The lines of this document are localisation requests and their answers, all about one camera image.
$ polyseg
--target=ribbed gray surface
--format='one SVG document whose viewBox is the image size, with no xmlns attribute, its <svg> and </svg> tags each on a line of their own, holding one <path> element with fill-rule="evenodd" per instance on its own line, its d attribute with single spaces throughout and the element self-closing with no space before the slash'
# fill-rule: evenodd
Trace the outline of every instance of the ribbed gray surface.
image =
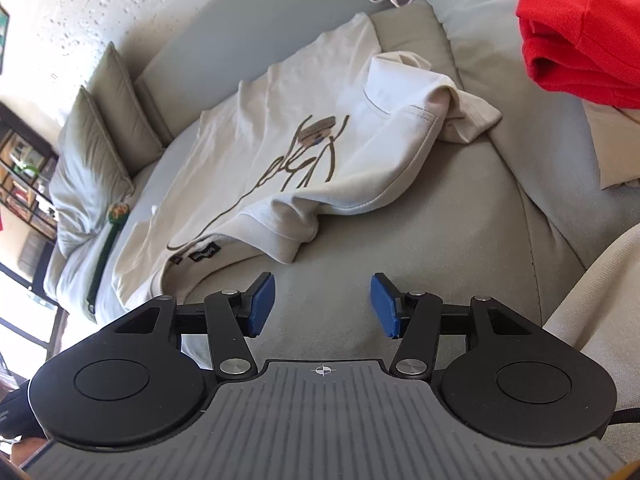
<svg viewBox="0 0 640 480">
<path fill-rule="evenodd" d="M 596 438 L 524 449 L 470 430 L 430 387 L 374 361 L 271 363 L 226 384 L 181 434 L 145 449 L 87 452 L 54 444 L 34 480 L 604 479 L 622 462 Z"/>
</svg>

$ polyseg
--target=textured white wall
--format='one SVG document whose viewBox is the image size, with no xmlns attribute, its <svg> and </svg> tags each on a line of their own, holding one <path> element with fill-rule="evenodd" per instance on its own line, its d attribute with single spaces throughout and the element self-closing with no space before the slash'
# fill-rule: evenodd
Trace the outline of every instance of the textured white wall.
<svg viewBox="0 0 640 480">
<path fill-rule="evenodd" d="M 209 0 L 0 0 L 11 18 L 0 98 L 49 140 L 109 41 L 136 76 Z"/>
</svg>

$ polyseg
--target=shirt label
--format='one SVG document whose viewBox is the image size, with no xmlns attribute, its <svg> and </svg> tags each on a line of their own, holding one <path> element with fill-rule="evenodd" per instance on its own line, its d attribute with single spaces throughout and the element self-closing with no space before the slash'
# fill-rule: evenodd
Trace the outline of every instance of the shirt label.
<svg viewBox="0 0 640 480">
<path fill-rule="evenodd" d="M 189 257 L 194 262 L 199 262 L 201 260 L 204 260 L 205 258 L 213 258 L 214 254 L 216 254 L 219 250 L 220 250 L 219 245 L 217 245 L 215 242 L 211 242 L 203 250 L 195 251 L 194 253 L 191 253 Z"/>
</svg>

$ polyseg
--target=beige cushion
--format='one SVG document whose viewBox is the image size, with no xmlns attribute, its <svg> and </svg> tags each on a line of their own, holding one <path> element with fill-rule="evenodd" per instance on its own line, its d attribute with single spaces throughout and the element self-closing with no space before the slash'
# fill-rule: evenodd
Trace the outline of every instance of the beige cushion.
<svg viewBox="0 0 640 480">
<path fill-rule="evenodd" d="M 102 56 L 88 90 L 130 176 L 162 156 L 162 142 L 140 107 L 127 67 L 113 43 Z"/>
<path fill-rule="evenodd" d="M 106 222 L 107 209 L 133 192 L 94 100 L 81 88 L 60 135 L 50 193 L 58 210 L 58 247 L 68 258 Z"/>
<path fill-rule="evenodd" d="M 600 187 L 640 187 L 640 110 L 582 100 L 600 167 Z"/>
</svg>

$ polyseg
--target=red shirt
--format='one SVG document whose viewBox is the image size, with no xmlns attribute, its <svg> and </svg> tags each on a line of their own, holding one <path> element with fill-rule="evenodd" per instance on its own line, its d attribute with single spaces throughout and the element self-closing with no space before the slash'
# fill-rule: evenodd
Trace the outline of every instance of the red shirt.
<svg viewBox="0 0 640 480">
<path fill-rule="evenodd" d="M 516 15 L 542 88 L 640 108 L 640 0 L 520 0 Z"/>
</svg>

